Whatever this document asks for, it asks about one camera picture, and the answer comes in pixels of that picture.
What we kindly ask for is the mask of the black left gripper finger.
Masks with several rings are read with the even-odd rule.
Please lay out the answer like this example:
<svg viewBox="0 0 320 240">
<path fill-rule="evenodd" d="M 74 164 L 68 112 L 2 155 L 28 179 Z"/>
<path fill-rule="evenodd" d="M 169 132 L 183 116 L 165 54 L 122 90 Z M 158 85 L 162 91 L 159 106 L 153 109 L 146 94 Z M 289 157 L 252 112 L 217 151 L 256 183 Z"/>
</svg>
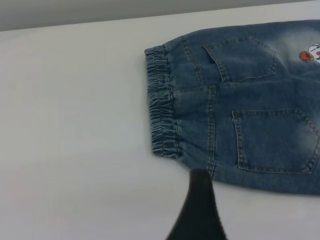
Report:
<svg viewBox="0 0 320 240">
<path fill-rule="evenodd" d="M 212 180 L 203 169 L 190 172 L 188 192 L 168 240 L 226 240 Z"/>
</svg>

